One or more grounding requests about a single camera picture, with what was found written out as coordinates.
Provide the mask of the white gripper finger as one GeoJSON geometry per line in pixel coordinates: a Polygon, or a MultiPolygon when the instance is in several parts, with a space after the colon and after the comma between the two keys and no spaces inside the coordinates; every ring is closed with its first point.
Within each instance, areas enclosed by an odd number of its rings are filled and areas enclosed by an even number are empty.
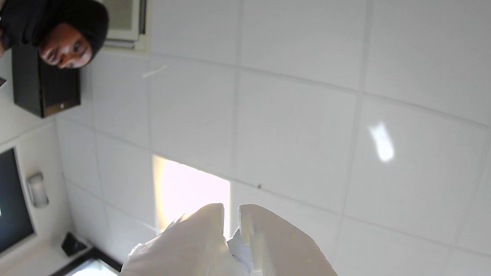
{"type": "Polygon", "coordinates": [[[121,276],[249,276],[250,266],[223,236],[224,206],[211,203],[173,221],[133,248],[121,276]]]}
{"type": "Polygon", "coordinates": [[[253,271],[263,276],[336,276],[317,243],[305,232],[259,205],[239,206],[239,229],[253,271]]]}

